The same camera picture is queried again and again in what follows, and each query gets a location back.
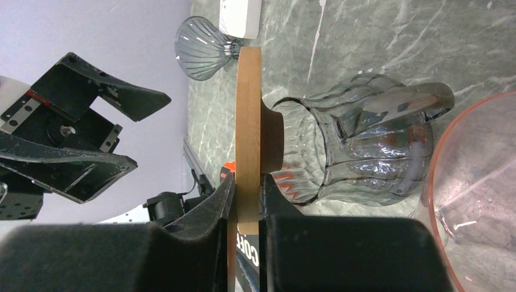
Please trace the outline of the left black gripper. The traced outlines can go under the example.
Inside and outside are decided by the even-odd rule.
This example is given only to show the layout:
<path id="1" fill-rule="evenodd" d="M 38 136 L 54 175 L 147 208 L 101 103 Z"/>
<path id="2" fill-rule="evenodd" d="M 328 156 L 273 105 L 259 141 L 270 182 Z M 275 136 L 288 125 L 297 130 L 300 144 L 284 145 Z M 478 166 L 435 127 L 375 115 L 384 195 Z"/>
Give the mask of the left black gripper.
<path id="1" fill-rule="evenodd" d="M 1 77 L 2 220 L 35 219 L 47 193 L 92 201 L 138 167 L 130 157 L 112 154 L 121 126 L 90 109 L 98 97 L 135 122 L 171 102 L 167 94 L 113 77 L 73 52 L 31 87 Z"/>

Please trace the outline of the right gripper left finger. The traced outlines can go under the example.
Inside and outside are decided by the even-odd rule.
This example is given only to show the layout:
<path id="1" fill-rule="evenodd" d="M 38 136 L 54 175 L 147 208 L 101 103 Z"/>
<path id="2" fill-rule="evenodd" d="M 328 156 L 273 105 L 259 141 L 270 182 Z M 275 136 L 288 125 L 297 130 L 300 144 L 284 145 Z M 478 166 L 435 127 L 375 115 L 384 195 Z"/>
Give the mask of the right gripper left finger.
<path id="1" fill-rule="evenodd" d="M 167 226 L 25 225 L 1 242 L 2 291 L 233 291 L 235 178 Z"/>

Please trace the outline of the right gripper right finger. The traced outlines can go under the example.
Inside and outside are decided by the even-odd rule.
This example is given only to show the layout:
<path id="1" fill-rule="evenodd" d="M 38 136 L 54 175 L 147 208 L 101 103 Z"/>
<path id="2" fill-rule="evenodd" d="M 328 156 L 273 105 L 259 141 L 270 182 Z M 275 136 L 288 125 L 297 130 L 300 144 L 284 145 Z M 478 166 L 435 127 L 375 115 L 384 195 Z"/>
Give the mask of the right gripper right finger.
<path id="1" fill-rule="evenodd" d="M 303 215 L 260 184 L 261 291 L 452 291 L 429 230 L 398 217 Z"/>

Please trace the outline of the orange coffee filter box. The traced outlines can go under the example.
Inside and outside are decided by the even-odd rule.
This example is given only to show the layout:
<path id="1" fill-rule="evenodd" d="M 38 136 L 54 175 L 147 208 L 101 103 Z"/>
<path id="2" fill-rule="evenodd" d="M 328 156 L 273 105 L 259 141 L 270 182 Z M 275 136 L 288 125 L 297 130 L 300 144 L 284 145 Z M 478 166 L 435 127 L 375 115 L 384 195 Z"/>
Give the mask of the orange coffee filter box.
<path id="1" fill-rule="evenodd" d="M 287 182 L 292 179 L 293 174 L 290 166 L 285 164 L 280 171 L 273 172 L 272 176 L 277 182 L 281 191 L 290 191 L 292 183 Z M 242 291 L 260 291 L 259 277 L 259 236 L 245 235 L 237 231 L 237 280 Z"/>

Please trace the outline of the grey ribbed glass dripper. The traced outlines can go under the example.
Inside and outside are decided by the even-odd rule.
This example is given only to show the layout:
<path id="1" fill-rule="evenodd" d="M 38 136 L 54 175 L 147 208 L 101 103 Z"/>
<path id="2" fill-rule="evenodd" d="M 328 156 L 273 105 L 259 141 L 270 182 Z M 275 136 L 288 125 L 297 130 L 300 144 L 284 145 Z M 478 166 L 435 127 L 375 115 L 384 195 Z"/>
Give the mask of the grey ribbed glass dripper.
<path id="1" fill-rule="evenodd" d="M 202 16 L 191 16 L 181 23 L 175 38 L 175 55 L 182 71 L 191 79 L 210 79 L 242 48 L 239 39 L 226 35 Z"/>

